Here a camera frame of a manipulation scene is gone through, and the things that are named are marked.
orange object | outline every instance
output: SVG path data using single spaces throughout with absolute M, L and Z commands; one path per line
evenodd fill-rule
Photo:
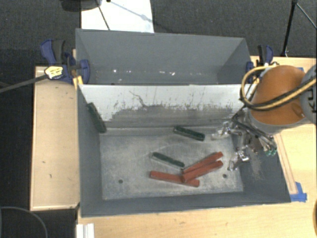
M 258 84 L 252 103 L 267 102 L 293 90 L 301 84 L 304 75 L 303 71 L 289 65 L 280 65 L 268 70 Z M 305 117 L 299 98 L 270 111 L 251 110 L 251 114 L 259 122 L 272 125 L 292 124 Z
M 187 172 L 183 174 L 182 181 L 183 182 L 190 182 L 195 178 L 204 176 L 212 171 L 215 171 L 223 166 L 222 161 L 216 161 L 213 163 L 210 163 L 208 165 L 202 166 L 201 168 L 192 170 L 191 172 Z
M 214 153 L 206 158 L 204 158 L 203 160 L 197 162 L 196 164 L 191 165 L 190 167 L 187 167 L 183 170 L 183 174 L 191 172 L 195 169 L 201 168 L 207 164 L 213 163 L 215 162 L 217 159 L 220 159 L 223 156 L 222 152 L 217 152 Z
M 151 171 L 150 178 L 155 180 L 162 180 L 162 181 L 182 184 L 186 186 L 192 186 L 192 187 L 198 187 L 200 183 L 199 180 L 196 180 L 196 179 L 192 179 L 191 181 L 188 181 L 188 182 L 183 182 L 181 176 L 162 173 L 158 171 Z

bin floor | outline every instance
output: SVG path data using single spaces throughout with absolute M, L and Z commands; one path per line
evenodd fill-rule
M 227 170 L 234 153 L 232 138 L 211 140 L 212 128 L 195 130 L 205 133 L 203 142 L 176 135 L 170 128 L 110 129 L 100 135 L 103 200 L 243 191 L 239 170 Z M 152 152 L 190 166 L 218 151 L 223 152 L 223 167 L 200 177 L 198 188 L 149 178 L 152 170 L 180 174 L 180 169 L 151 159 Z

yellow cable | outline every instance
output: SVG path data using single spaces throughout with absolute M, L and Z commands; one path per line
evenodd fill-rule
M 244 87 L 245 87 L 245 83 L 246 83 L 246 80 L 247 78 L 249 77 L 250 74 L 252 74 L 253 72 L 255 71 L 259 71 L 259 70 L 265 70 L 266 68 L 273 68 L 273 66 L 261 66 L 261 67 L 256 67 L 250 71 L 248 71 L 243 79 L 242 79 L 242 82 L 241 82 L 241 94 L 242 94 L 242 98 L 244 100 L 245 103 L 247 103 L 248 105 L 250 106 L 254 106 L 253 103 L 251 103 L 248 99 L 247 99 L 247 96 L 245 94 L 245 91 L 244 91 Z M 295 96 L 297 96 L 298 94 L 301 94 L 302 92 L 306 91 L 307 89 L 309 89 L 311 86 L 313 86 L 314 84 L 316 84 L 316 79 L 312 80 L 309 84 L 306 84 L 304 85 L 303 87 L 299 88 L 297 91 L 295 91 L 294 93 L 284 97 L 283 99 L 281 100 L 278 100 L 278 101 L 275 101 L 274 103 L 271 103 L 271 104 L 267 104 L 265 106 L 262 106 L 262 107 L 256 107 L 257 110 L 266 110 L 266 109 L 269 109 L 269 108 L 274 108 L 278 105 L 281 105 L 289 100 L 291 100 L 292 98 L 294 98 Z

black floor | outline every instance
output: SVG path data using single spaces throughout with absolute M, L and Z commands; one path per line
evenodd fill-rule
M 317 0 L 298 0 L 316 24 Z M 291 0 L 151 0 L 155 32 L 244 37 L 250 54 L 257 45 L 283 49 Z M 0 82 L 30 79 L 43 63 L 39 45 L 48 38 L 75 47 L 80 27 L 79 2 L 67 0 L 0 0 Z M 316 57 L 316 30 L 295 9 L 288 56 Z M 0 95 L 0 205 L 27 209 L 32 147 L 32 86 Z M 18 237 L 10 227 L 21 217 L 3 212 L 2 237 Z M 40 214 L 49 237 L 74 237 L 74 211 Z M 30 225 L 20 225 L 20 229 Z M 32 234 L 23 233 L 24 237 Z

gray bin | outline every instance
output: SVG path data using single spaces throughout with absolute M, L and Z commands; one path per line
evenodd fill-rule
M 83 217 L 184 211 L 290 202 L 278 155 L 251 155 L 230 172 L 236 138 L 211 140 L 241 107 L 241 77 L 250 56 L 242 38 L 76 30 L 77 60 L 88 59 L 89 84 L 78 88 Z M 107 126 L 98 133 L 88 103 Z M 182 125 L 204 142 L 176 135 Z M 158 151 L 185 165 L 222 151 L 224 166 L 198 188 L 149 179 Z

